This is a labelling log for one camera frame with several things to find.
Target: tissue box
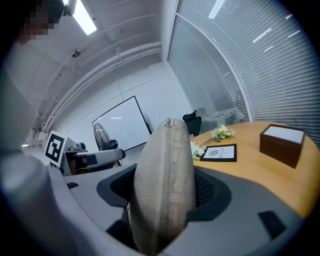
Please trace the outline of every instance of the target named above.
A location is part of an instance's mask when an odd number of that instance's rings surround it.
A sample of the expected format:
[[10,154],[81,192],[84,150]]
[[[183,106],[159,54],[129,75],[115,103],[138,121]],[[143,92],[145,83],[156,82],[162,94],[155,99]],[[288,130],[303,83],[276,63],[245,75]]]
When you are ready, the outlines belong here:
[[304,140],[302,129],[270,124],[260,133],[260,152],[296,168]]

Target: round table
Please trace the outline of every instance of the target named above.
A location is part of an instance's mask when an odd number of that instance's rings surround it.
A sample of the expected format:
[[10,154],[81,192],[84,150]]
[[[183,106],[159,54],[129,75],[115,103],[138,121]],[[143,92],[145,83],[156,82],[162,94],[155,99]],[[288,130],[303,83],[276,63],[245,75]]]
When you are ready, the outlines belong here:
[[[254,181],[269,189],[283,202],[306,218],[320,193],[320,152],[305,136],[299,162],[295,169],[259,151],[260,133],[271,122],[244,122],[228,125],[236,131],[234,137],[222,142],[212,141],[206,146],[236,144],[237,162],[209,162],[194,160],[198,167],[217,170]],[[210,131],[195,137],[200,144],[210,138]]]

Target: certificate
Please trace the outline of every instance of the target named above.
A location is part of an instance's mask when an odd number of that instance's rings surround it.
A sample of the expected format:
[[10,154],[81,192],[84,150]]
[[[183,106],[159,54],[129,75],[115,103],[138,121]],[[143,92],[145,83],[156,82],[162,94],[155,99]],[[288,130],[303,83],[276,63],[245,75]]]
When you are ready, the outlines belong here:
[[208,146],[200,161],[236,162],[237,144]]

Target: whiteboard frame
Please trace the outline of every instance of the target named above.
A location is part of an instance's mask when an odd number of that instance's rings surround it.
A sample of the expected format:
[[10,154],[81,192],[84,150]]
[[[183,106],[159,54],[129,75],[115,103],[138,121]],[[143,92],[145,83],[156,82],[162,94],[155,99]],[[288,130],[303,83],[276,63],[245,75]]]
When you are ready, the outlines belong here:
[[[121,105],[122,103],[124,103],[124,102],[126,102],[126,101],[128,101],[128,100],[130,100],[130,99],[132,99],[132,98],[135,99],[135,102],[136,102],[136,104],[137,104],[137,106],[138,106],[138,108],[139,108],[140,114],[141,114],[141,116],[142,116],[142,118],[143,118],[144,124],[145,124],[147,130],[149,131],[149,133],[150,133],[150,135],[151,135],[150,127],[149,127],[148,123],[146,122],[146,119],[145,119],[144,115],[142,114],[141,108],[140,108],[140,106],[139,106],[139,103],[138,103],[137,98],[136,98],[135,95],[132,96],[132,97],[130,97],[130,98],[128,98],[128,99],[126,99],[126,100],[124,100],[124,101],[122,101],[121,103],[119,103],[118,105],[114,106],[113,108],[110,108],[107,112],[104,112],[102,115],[98,116],[95,120],[93,120],[93,121],[92,121],[93,130],[95,129],[95,125],[94,125],[94,122],[95,122],[95,121],[97,121],[100,117],[102,117],[103,115],[105,115],[105,114],[108,113],[109,111],[113,110],[114,108],[118,107],[118,106]],[[125,151],[132,150],[132,149],[134,149],[134,148],[136,148],[136,147],[139,147],[139,146],[141,146],[141,145],[143,145],[143,144],[146,144],[146,143],[147,143],[147,142],[143,142],[143,143],[141,143],[141,144],[139,144],[139,145],[136,145],[136,146],[133,146],[133,147],[131,147],[131,148],[129,148],[129,149],[126,149]]]

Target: fluorescent light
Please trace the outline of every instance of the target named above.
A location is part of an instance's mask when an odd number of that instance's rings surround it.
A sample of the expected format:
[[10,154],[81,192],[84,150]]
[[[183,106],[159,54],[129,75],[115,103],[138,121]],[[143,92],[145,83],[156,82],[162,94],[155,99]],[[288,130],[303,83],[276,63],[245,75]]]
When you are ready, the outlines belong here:
[[256,39],[254,39],[254,40],[252,41],[252,43],[255,43],[256,41],[258,41],[260,38],[262,38],[263,36],[265,36],[266,33],[270,32],[270,31],[271,31],[271,27],[268,28],[266,31],[264,31],[264,32],[263,32],[261,35],[259,35]]
[[265,49],[263,52],[265,53],[266,51],[270,50],[272,47],[274,47],[273,45],[270,46],[269,48]]
[[224,4],[225,0],[216,0],[210,14],[209,14],[209,18],[210,19],[214,19],[217,15],[217,13],[219,12],[221,6]]
[[73,17],[86,35],[90,35],[92,32],[97,30],[94,22],[80,0],[76,1]]
[[297,34],[297,33],[299,33],[299,32],[300,32],[300,30],[298,30],[298,31],[296,31],[296,32],[294,32],[294,33],[292,33],[292,34],[288,35],[288,38],[292,37],[293,35],[295,35],[295,34]]

